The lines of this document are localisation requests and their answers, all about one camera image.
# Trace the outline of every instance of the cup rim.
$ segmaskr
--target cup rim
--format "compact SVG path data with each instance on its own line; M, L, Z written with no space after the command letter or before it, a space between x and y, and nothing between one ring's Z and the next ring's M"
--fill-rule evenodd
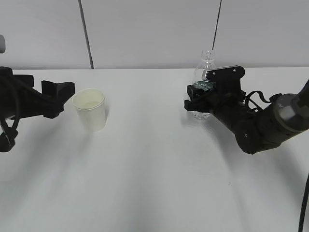
M91 107L91 108L86 108L86 109L85 109L85 108L80 108L80 107L78 107L78 106L74 103L74 98L76 97L77 94L79 94L79 93L81 93L81 92L83 92L83 91L85 91L85 90L97 90L97 91L99 91L99 92L102 93L102 95L103 95L102 101L101 101L98 105L95 105L94 107ZM97 89L97 88L84 88L84 89L82 89L82 90L80 90L80 91L78 91L77 93L74 94L74 96L73 96L73 98L72 98L72 103L73 103L73 105L74 105L74 107L75 107L76 109L87 111L87 110L93 110L93 109L95 109L95 108L100 107L100 106L105 102L105 99L106 99L105 94L104 94L101 90L99 90L99 89Z

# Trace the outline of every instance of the paper cup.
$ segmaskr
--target paper cup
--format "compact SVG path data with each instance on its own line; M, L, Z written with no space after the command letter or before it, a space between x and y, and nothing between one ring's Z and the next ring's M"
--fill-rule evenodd
M84 89L74 95L73 104L88 131L95 132L104 128L106 124L104 100L104 94L95 88Z

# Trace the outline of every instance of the white wall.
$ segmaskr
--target white wall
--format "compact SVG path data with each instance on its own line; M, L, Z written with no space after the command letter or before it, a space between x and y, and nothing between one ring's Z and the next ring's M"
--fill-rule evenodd
M219 0L84 0L96 68L184 68L212 45ZM223 0L217 65L309 66L308 0Z
M84 0L95 68L188 68L212 45L218 0Z
M95 68L192 68L220 0L82 0ZM223 0L216 63L309 66L308 0ZM89 69L78 0L7 0L0 65Z
M89 69L77 0L6 0L0 7L6 52L0 66Z
M308 0L223 0L218 64L309 66Z

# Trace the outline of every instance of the table surface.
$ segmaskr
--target table surface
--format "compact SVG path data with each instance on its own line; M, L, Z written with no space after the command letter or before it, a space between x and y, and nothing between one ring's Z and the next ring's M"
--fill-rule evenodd
M19 70L107 96L87 134L71 100L55 119L20 121L0 154L2 232L291 232L309 170L305 132L248 155L214 117L183 108L192 69ZM242 89L298 93L309 68L247 68Z

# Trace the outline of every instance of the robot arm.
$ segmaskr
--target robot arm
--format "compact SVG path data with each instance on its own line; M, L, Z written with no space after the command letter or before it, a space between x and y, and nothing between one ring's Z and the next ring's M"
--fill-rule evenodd
M208 112L225 124L235 135L240 148L249 154L276 148L295 135L309 129L309 81L298 94L276 94L266 101L262 92L248 96L240 88L245 70L231 66L205 71L203 75L214 88L208 91L187 87L190 100L187 111ZM270 103L262 109L250 99L258 93ZM251 109L251 101L256 108Z
M42 93L33 86L33 76L14 75L12 69L0 67L0 152L8 152L15 145L19 119L39 115L55 118L75 93L72 82L42 81ZM14 120L12 127L7 125L7 119Z

